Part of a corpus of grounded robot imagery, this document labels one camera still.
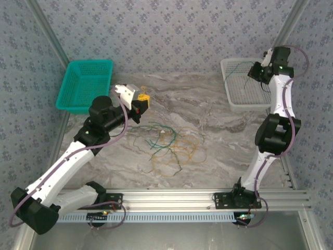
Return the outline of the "teal plastic basket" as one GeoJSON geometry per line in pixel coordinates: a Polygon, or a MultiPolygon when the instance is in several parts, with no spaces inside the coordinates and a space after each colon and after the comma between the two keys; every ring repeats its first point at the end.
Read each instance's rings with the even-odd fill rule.
{"type": "Polygon", "coordinates": [[[88,114],[96,97],[109,95],[112,70],[112,60],[70,62],[60,87],[56,108],[71,114],[88,114]]]}

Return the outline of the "white plastic basket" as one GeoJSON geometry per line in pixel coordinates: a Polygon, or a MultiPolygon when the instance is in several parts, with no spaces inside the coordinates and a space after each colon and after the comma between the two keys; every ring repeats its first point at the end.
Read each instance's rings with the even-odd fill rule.
{"type": "Polygon", "coordinates": [[[221,60],[224,87],[231,111],[264,111],[271,106],[269,87],[248,76],[259,58],[230,58],[221,60]]]}

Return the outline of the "black controller board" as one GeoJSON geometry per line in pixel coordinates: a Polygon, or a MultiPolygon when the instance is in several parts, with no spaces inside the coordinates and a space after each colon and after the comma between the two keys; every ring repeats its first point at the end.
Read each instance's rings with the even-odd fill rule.
{"type": "Polygon", "coordinates": [[[246,226],[250,223],[251,219],[254,218],[254,215],[248,212],[235,212],[235,225],[246,226]]]}
{"type": "Polygon", "coordinates": [[[87,213],[87,215],[86,215],[87,223],[93,227],[103,226],[107,222],[107,219],[108,219],[108,215],[103,212],[87,213]]]}

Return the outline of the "grey metal shelf panel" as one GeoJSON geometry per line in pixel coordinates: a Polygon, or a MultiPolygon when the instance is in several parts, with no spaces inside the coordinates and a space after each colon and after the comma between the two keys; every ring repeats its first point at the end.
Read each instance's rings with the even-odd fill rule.
{"type": "Polygon", "coordinates": [[[111,230],[61,222],[43,235],[23,226],[11,250],[326,250],[304,211],[274,211],[258,227],[231,222],[126,222],[111,230]]]}

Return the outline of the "aluminium frame post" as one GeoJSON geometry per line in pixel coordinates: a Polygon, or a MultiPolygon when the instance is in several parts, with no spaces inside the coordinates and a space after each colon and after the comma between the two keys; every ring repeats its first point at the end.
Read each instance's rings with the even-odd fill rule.
{"type": "Polygon", "coordinates": [[[299,21],[302,13],[304,12],[306,6],[309,4],[310,0],[295,0],[291,11],[289,12],[286,20],[283,23],[281,30],[276,37],[273,47],[282,46],[286,44],[290,34],[295,28],[297,22],[299,21]]]}
{"type": "Polygon", "coordinates": [[[44,35],[46,36],[50,46],[52,47],[54,53],[58,57],[61,65],[66,69],[70,60],[63,50],[60,41],[58,40],[55,32],[53,31],[47,17],[45,16],[42,8],[40,7],[37,0],[24,0],[32,12],[36,22],[42,29],[44,35]]]}

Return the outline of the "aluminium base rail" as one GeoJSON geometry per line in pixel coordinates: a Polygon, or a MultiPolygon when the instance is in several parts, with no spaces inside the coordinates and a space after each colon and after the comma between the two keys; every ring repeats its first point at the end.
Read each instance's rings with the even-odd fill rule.
{"type": "MultiPolygon", "coordinates": [[[[108,193],[122,193],[123,205],[130,212],[204,212],[215,210],[213,194],[228,189],[108,189],[108,193]]],[[[262,189],[269,211],[297,211],[312,208],[308,193],[294,189],[262,189]]]]}

